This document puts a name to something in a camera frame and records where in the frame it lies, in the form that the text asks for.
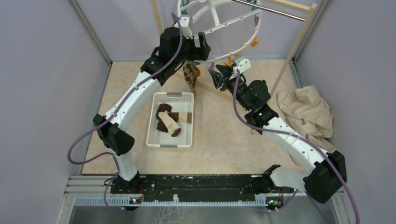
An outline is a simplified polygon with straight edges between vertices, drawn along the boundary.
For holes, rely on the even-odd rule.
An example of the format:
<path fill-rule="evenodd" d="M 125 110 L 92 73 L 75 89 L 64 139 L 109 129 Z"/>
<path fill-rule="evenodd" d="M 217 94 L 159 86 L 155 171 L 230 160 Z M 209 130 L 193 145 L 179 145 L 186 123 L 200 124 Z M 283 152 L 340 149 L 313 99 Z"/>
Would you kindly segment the brown checkered sock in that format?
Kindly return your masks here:
<path fill-rule="evenodd" d="M 196 94 L 196 81 L 198 78 L 198 68 L 193 61 L 186 61 L 183 66 L 183 75 L 190 91 Z"/>

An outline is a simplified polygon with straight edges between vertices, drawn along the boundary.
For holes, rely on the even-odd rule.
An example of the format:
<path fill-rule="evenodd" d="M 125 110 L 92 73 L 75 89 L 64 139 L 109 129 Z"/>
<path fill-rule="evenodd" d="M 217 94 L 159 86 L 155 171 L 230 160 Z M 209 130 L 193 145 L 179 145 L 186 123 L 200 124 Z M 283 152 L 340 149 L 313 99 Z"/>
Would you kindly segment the white round clip hanger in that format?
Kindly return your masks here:
<path fill-rule="evenodd" d="M 193 16 L 189 15 L 192 18 L 192 24 L 191 24 L 191 26 L 192 26 L 195 22 L 200 20 L 201 17 L 203 17 L 206 13 L 211 12 L 215 26 L 210 28 L 210 29 L 208 29 L 208 30 L 206 30 L 206 31 L 204 31 L 205 35 L 212 34 L 215 31 L 218 31 L 218 30 L 220 30 L 222 28 L 229 27 L 230 25 L 232 25 L 232 24 L 234 24 L 236 22 L 242 21 L 242 20 L 244 20 L 244 19 L 246 19 L 246 18 L 248 18 L 250 16 L 254 17 L 254 32 L 253 32 L 252 36 L 250 37 L 250 39 L 247 42 L 243 43 L 242 46 L 239 47 L 238 49 L 236 49 L 234 51 L 231 51 L 231 52 L 228 52 L 228 53 L 226 53 L 224 55 L 221 55 L 221 56 L 218 56 L 218 57 L 213 57 L 213 58 L 208 57 L 208 59 L 205 62 L 213 63 L 215 61 L 223 60 L 225 58 L 228 58 L 229 61 L 232 61 L 232 58 L 240 56 L 242 51 L 243 51 L 243 49 L 245 49 L 248 45 L 250 45 L 251 47 L 254 47 L 259 42 L 258 39 L 257 39 L 257 35 L 259 33 L 260 25 L 261 25 L 261 21 L 262 21 L 262 14 L 260 12 L 260 9 L 255 9 L 255 8 L 251 7 L 252 9 L 250 10 L 250 12 L 248 12 L 246 14 L 237 16 L 237 17 L 235 17 L 235 18 L 233 18 L 231 20 L 228 20 L 226 22 L 223 22 L 223 23 L 221 23 L 219 21 L 217 8 L 221 7 L 223 5 L 226 5 L 226 4 L 230 4 L 231 2 L 232 2 L 231 0 L 192 0 L 192 1 L 190 1 L 190 0 L 186 0 L 186 1 L 179 0 L 177 2 L 177 4 L 178 4 L 178 8 L 177 8 L 178 17 L 180 17 L 182 14 L 189 15 L 186 12 L 188 8 L 193 7 L 194 5 L 196 5 L 198 3 L 205 3 L 205 5 L 201 9 L 199 9 Z M 254 4 L 262 6 L 261 1 L 259 1 L 259 0 L 247 0 L 247 2 L 251 2 L 251 3 L 254 3 Z M 196 39 L 199 40 L 198 33 L 196 35 L 194 35 L 193 40 L 196 40 Z"/>

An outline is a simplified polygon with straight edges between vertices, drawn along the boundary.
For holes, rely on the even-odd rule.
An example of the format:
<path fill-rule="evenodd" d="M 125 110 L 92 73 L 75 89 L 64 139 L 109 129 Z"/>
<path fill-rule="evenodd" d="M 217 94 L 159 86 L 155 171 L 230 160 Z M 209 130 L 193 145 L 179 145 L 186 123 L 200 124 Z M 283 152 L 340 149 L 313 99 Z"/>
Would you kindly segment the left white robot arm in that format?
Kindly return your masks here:
<path fill-rule="evenodd" d="M 170 27 L 160 35 L 159 46 L 143 63 L 128 91 L 105 115 L 95 115 L 93 123 L 99 138 L 113 154 L 121 186 L 128 193 L 140 187 L 139 171 L 132 158 L 135 139 L 127 133 L 132 120 L 165 82 L 186 61 L 205 61 L 211 47 L 205 33 L 198 33 L 199 46 L 183 30 Z"/>

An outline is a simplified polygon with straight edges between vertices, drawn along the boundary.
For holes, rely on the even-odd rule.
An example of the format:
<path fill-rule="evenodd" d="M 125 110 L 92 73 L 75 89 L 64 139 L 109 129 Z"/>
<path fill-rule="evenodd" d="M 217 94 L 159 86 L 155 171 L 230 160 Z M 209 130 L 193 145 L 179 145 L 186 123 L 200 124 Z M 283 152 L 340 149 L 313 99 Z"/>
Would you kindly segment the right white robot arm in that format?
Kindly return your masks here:
<path fill-rule="evenodd" d="M 318 203 L 326 203 L 347 182 L 346 162 L 342 153 L 328 152 L 298 134 L 269 105 L 270 94 L 265 80 L 246 84 L 243 73 L 232 66 L 216 65 L 208 70 L 213 85 L 228 90 L 233 104 L 239 103 L 248 113 L 235 114 L 243 124 L 280 145 L 303 170 L 273 165 L 266 171 L 263 187 L 276 192 L 280 187 L 305 191 Z"/>

